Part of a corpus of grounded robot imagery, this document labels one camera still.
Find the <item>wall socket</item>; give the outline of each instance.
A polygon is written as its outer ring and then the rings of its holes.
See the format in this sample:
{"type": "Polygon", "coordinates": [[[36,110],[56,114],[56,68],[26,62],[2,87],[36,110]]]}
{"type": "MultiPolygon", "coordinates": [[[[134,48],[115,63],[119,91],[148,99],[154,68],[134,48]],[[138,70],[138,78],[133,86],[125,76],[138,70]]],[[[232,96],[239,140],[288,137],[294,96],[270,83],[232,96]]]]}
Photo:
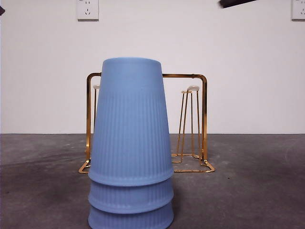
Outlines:
{"type": "Polygon", "coordinates": [[[98,21],[99,0],[76,0],[76,12],[79,21],[98,21]]]}
{"type": "Polygon", "coordinates": [[[292,20],[305,20],[305,0],[292,0],[291,9],[292,20]]]}

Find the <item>gray floor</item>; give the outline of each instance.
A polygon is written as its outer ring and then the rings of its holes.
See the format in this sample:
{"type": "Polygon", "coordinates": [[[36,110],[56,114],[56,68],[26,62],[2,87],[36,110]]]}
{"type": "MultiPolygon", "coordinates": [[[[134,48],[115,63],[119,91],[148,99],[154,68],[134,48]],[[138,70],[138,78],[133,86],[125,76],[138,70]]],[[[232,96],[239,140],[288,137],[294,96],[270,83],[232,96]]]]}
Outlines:
{"type": "MultiPolygon", "coordinates": [[[[305,228],[305,135],[208,138],[216,171],[174,174],[170,229],[305,228]]],[[[85,135],[1,135],[1,228],[88,229],[84,146],[85,135]]]]}

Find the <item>black object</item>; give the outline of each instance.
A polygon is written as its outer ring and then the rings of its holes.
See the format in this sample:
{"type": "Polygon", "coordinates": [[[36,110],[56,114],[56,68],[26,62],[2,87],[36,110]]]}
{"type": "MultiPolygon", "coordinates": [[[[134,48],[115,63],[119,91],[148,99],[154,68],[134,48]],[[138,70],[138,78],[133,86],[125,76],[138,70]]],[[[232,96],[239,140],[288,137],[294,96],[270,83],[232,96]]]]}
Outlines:
{"type": "Polygon", "coordinates": [[[220,0],[219,4],[223,8],[227,8],[227,7],[236,6],[236,5],[251,2],[251,1],[256,1],[256,0],[220,0]]]}
{"type": "Polygon", "coordinates": [[[5,9],[3,9],[1,6],[0,6],[0,16],[5,12],[5,9]]]}

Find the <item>gold metal rack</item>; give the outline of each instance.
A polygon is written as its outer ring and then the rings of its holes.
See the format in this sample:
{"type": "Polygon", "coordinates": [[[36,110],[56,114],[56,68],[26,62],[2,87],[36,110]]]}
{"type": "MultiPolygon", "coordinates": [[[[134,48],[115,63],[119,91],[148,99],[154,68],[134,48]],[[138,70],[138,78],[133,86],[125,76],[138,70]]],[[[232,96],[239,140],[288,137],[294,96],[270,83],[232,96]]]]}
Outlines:
{"type": "MultiPolygon", "coordinates": [[[[86,168],[90,167],[90,160],[91,160],[91,79],[95,76],[101,77],[102,73],[91,73],[87,77],[87,120],[86,120],[86,161],[79,169],[79,173],[88,173],[88,171],[85,171],[86,168]]],[[[172,154],[172,157],[180,156],[180,161],[173,162],[173,163],[181,163],[183,156],[192,156],[194,158],[197,158],[199,160],[199,163],[201,166],[207,167],[207,170],[188,170],[188,169],[175,169],[176,173],[209,173],[214,172],[214,167],[208,162],[208,151],[207,151],[207,80],[206,77],[200,74],[163,74],[163,78],[198,78],[202,81],[202,117],[201,117],[201,144],[199,144],[199,147],[201,148],[198,155],[195,155],[192,150],[192,154],[184,154],[183,150],[182,152],[179,152],[177,150],[176,154],[172,154]]],[[[188,97],[188,91],[186,93],[186,106],[187,106],[187,97],[188,97]]],[[[94,89],[94,107],[96,106],[96,88],[94,89]]],[[[184,130],[185,130],[185,116],[184,116],[184,127],[183,127],[183,144],[184,144],[184,130]]]]}

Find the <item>blue plastic cup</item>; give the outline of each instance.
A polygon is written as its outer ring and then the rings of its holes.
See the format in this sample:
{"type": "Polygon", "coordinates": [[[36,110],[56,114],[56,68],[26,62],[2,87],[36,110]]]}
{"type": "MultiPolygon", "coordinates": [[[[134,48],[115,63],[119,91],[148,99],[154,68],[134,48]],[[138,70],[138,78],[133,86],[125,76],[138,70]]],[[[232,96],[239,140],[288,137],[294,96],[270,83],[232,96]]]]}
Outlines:
{"type": "Polygon", "coordinates": [[[89,202],[111,213],[141,213],[160,208],[173,198],[172,180],[135,187],[118,187],[92,182],[89,202]]]}
{"type": "Polygon", "coordinates": [[[91,207],[88,219],[93,229],[165,229],[172,221],[171,203],[139,214],[113,214],[91,207]]]}
{"type": "Polygon", "coordinates": [[[91,180],[111,186],[159,183],[173,174],[161,64],[105,60],[91,155],[91,180]]]}

